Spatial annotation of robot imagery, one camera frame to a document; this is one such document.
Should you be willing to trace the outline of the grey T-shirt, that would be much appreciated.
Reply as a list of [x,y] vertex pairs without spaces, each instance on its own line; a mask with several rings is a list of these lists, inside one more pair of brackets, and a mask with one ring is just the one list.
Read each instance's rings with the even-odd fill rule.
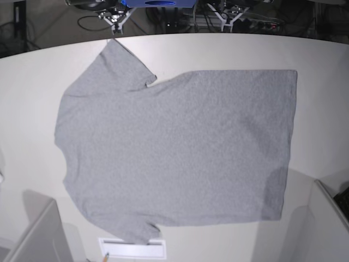
[[55,143],[86,220],[131,243],[281,218],[294,70],[204,70],[162,83],[114,41],[64,92]]

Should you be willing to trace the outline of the blue box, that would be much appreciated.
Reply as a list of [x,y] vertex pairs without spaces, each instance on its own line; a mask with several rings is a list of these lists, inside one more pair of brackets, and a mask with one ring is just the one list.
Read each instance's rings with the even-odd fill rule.
[[119,2],[130,8],[192,8],[196,0],[124,0]]

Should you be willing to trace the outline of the grey partition panel left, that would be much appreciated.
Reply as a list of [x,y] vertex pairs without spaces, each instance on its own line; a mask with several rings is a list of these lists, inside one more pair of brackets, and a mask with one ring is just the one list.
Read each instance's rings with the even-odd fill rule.
[[73,261],[57,202],[50,198],[4,261]]

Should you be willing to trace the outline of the grey partition panel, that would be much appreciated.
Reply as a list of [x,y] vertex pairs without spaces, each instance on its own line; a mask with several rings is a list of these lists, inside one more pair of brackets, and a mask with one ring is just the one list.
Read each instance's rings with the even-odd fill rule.
[[348,219],[320,180],[314,181],[310,206],[318,218],[326,221],[329,228],[341,229],[348,234]]
[[57,202],[50,198],[4,261],[73,261]]

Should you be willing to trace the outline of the grey partition panel right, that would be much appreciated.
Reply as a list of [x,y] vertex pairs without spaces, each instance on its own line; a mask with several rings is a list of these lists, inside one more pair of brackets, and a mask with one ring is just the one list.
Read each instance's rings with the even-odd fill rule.
[[348,219],[320,180],[314,181],[310,206],[318,218],[326,221],[329,228],[341,229],[348,234]]

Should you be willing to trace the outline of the black keyboard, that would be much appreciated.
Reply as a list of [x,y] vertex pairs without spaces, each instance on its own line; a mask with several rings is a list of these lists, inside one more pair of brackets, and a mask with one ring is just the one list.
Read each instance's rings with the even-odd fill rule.
[[348,190],[337,194],[334,197],[334,201],[338,205],[341,212],[344,214],[346,218],[348,218],[349,213],[349,205],[348,205]]

